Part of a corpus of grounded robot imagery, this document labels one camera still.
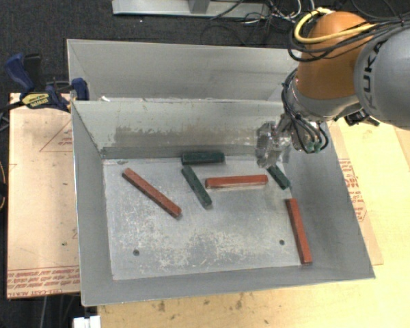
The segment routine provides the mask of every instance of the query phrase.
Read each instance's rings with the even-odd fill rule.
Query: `cardboard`
[[[78,292],[70,114],[11,111],[9,162],[6,297]]]

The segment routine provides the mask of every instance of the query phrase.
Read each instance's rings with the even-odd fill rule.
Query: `black floor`
[[[314,0],[330,6],[335,0]],[[365,11],[387,16],[390,9],[382,0],[356,0]],[[397,12],[410,10],[410,0],[387,0]],[[113,16],[112,0],[0,0],[0,107],[10,92],[20,88],[6,75],[3,65],[15,54],[41,53],[46,80],[67,79],[66,39],[99,39],[216,44],[227,46],[286,47],[289,24],[274,27],[245,27],[220,18],[178,18],[160,16]],[[286,0],[283,9],[295,5]],[[344,10],[355,10],[350,2]],[[8,132],[0,134],[0,157],[8,165]],[[6,327],[39,327],[44,298],[5,299],[7,210],[0,213],[0,319]],[[54,296],[45,301],[44,327],[69,327],[68,316],[82,316],[79,297]]]

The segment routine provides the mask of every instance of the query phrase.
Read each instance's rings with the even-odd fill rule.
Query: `red block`
[[[224,189],[228,187],[248,187],[265,185],[269,179],[267,175],[224,176],[220,178],[207,178],[207,189]]]
[[[179,206],[173,203],[169,198],[163,195],[133,170],[128,168],[124,170],[122,175],[126,180],[137,187],[141,192],[147,195],[171,216],[178,217],[181,214],[182,210]]]
[[[288,216],[292,224],[293,234],[295,235],[296,246],[298,248],[299,258],[301,264],[311,264],[313,262],[310,252],[310,246],[308,245],[307,236],[303,228],[302,217],[299,211],[299,206],[295,198],[286,200]]]

